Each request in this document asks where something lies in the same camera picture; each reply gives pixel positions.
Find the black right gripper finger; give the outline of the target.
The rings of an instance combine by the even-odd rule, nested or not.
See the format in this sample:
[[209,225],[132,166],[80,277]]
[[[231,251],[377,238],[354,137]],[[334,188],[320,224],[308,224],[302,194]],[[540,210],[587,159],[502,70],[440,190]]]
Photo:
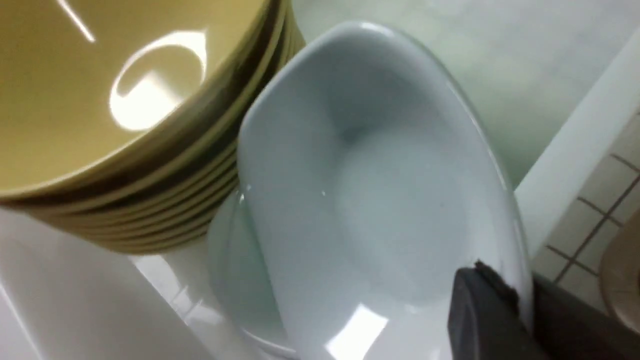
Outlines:
[[519,296],[489,265],[458,268],[447,321],[455,360],[637,360],[638,333],[533,276],[533,330]]

